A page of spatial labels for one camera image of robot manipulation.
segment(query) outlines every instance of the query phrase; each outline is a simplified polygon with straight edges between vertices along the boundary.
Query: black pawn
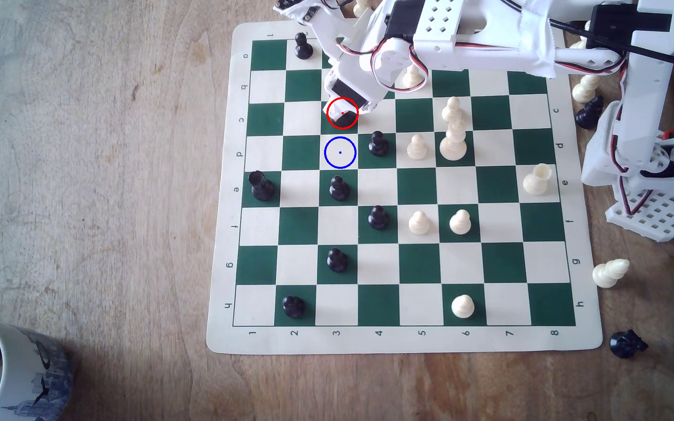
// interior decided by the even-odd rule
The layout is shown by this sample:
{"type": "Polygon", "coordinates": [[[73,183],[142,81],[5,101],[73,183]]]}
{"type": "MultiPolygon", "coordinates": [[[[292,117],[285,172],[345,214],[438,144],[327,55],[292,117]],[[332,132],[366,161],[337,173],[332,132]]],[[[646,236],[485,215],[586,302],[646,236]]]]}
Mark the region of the black pawn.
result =
{"type": "Polygon", "coordinates": [[[311,44],[305,41],[305,33],[298,32],[295,34],[295,56],[301,60],[311,58],[314,53],[314,48],[311,44]]]}
{"type": "Polygon", "coordinates": [[[299,297],[288,295],[282,299],[282,311],[289,318],[300,318],[305,313],[305,302],[299,297]]]}
{"type": "Polygon", "coordinates": [[[371,134],[371,143],[369,143],[369,151],[375,157],[383,157],[388,152],[388,141],[384,139],[383,133],[376,130],[371,134]]]}
{"type": "Polygon", "coordinates": [[[342,177],[335,175],[332,177],[332,185],[330,185],[330,195],[335,200],[345,200],[350,196],[350,186],[342,180],[342,177]]]}
{"type": "Polygon", "coordinates": [[[617,358],[631,358],[636,351],[649,348],[646,342],[631,329],[616,332],[610,337],[610,350],[617,358]]]}
{"type": "Polygon", "coordinates": [[[257,200],[266,202],[270,200],[275,194],[275,185],[272,181],[267,180],[264,177],[264,173],[261,171],[253,171],[248,175],[248,182],[251,184],[251,194],[257,200]]]}
{"type": "Polygon", "coordinates": [[[373,229],[386,228],[388,225],[387,211],[379,205],[373,206],[369,214],[369,225],[373,229]]]}
{"type": "Polygon", "coordinates": [[[333,272],[342,273],[348,269],[348,256],[338,248],[330,250],[326,257],[326,265],[330,267],[333,272]]]}
{"type": "Polygon", "coordinates": [[[597,122],[600,120],[600,114],[602,114],[602,107],[604,106],[604,101],[602,95],[598,95],[593,99],[589,100],[584,104],[584,108],[579,110],[574,117],[576,124],[579,124],[579,127],[587,130],[594,129],[597,127],[597,122]]]}

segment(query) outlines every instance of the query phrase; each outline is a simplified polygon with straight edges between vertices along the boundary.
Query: mug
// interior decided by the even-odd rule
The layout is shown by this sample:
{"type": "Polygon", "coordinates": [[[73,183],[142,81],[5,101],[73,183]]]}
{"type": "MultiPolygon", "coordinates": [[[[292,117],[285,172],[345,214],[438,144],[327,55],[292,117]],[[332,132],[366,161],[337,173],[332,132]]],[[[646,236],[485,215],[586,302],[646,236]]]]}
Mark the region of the mug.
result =
{"type": "Polygon", "coordinates": [[[58,342],[0,323],[0,421],[55,421],[72,383],[72,364],[58,342]]]}

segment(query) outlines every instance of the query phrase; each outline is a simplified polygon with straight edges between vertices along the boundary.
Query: red circle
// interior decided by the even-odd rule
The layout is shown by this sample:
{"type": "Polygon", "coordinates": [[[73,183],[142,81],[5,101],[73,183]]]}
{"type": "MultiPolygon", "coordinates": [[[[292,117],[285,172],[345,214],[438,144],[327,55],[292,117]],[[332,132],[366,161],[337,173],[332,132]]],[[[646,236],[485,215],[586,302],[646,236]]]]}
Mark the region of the red circle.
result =
{"type": "Polygon", "coordinates": [[[338,130],[346,130],[346,129],[349,129],[349,128],[351,128],[352,126],[354,126],[355,123],[358,122],[358,116],[360,115],[360,113],[358,112],[358,104],[356,104],[355,101],[351,100],[351,99],[348,98],[348,97],[338,97],[338,98],[335,98],[334,100],[332,100],[332,102],[330,102],[329,105],[326,106],[326,112],[325,112],[325,114],[326,114],[326,120],[329,121],[330,124],[332,124],[332,127],[334,127],[335,129],[338,129],[338,130]],[[337,100],[347,100],[347,101],[352,102],[352,103],[353,103],[353,106],[355,106],[355,121],[353,121],[353,123],[352,123],[351,125],[347,126],[347,127],[337,127],[336,124],[332,123],[332,119],[330,119],[330,107],[331,107],[332,104],[335,103],[335,101],[337,101],[337,100]]]}

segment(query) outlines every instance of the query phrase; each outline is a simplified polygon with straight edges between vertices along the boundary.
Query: wooden table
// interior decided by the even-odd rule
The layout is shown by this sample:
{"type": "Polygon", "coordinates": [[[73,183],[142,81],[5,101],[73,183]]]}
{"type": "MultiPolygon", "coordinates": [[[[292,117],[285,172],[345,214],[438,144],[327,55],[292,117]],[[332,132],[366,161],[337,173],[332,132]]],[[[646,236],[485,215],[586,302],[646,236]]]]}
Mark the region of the wooden table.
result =
{"type": "Polygon", "coordinates": [[[63,419],[674,419],[674,241],[607,224],[608,188],[594,259],[632,266],[604,332],[636,330],[632,360],[207,349],[231,34],[272,5],[0,1],[0,320],[73,352],[63,419]]]}

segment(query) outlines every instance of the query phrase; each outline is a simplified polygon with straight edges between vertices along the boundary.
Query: white chess piece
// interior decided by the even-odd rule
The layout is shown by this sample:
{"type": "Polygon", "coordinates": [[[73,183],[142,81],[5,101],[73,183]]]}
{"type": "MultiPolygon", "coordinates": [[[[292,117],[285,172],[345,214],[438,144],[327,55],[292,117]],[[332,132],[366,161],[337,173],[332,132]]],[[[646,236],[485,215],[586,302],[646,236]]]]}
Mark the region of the white chess piece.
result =
{"type": "Polygon", "coordinates": [[[623,278],[628,272],[628,266],[631,263],[624,258],[617,258],[608,263],[598,264],[592,271],[592,279],[594,283],[600,288],[610,288],[618,282],[618,279],[623,278]]]}
{"type": "Polygon", "coordinates": [[[431,227],[431,221],[428,220],[426,212],[418,210],[410,218],[410,222],[407,224],[410,227],[410,232],[416,235],[423,235],[428,232],[428,229],[431,227]]]}
{"type": "Polygon", "coordinates": [[[585,104],[594,98],[594,90],[597,89],[597,85],[599,84],[600,76],[584,75],[579,84],[571,91],[571,96],[574,98],[574,101],[585,104]]]}
{"type": "Polygon", "coordinates": [[[407,73],[402,76],[402,83],[405,88],[415,88],[421,81],[423,81],[423,76],[420,74],[420,70],[415,67],[415,64],[411,64],[407,68],[407,73]]]}
{"type": "Polygon", "coordinates": [[[522,187],[525,192],[540,196],[548,191],[548,180],[552,175],[553,170],[548,164],[537,164],[531,173],[524,176],[522,187]]]}
{"type": "Polygon", "coordinates": [[[426,140],[423,139],[422,135],[413,135],[410,144],[407,146],[407,156],[410,159],[423,159],[426,157],[426,153],[426,140]]]}
{"type": "Polygon", "coordinates": [[[457,210],[457,213],[449,219],[449,228],[452,232],[457,235],[464,235],[470,232],[470,228],[473,227],[472,221],[470,221],[470,212],[467,212],[464,209],[457,210]]]}
{"type": "Polygon", "coordinates": [[[452,301],[452,313],[459,318],[468,318],[475,312],[475,303],[467,294],[460,295],[452,301]]]}
{"type": "Polygon", "coordinates": [[[467,143],[464,142],[466,136],[466,127],[463,120],[453,120],[449,123],[446,137],[441,140],[438,147],[441,156],[450,161],[462,159],[464,154],[467,153],[467,143]]]}
{"type": "Polygon", "coordinates": [[[446,101],[446,106],[441,110],[441,118],[445,122],[462,119],[462,110],[459,109],[459,98],[451,97],[446,101]]]}

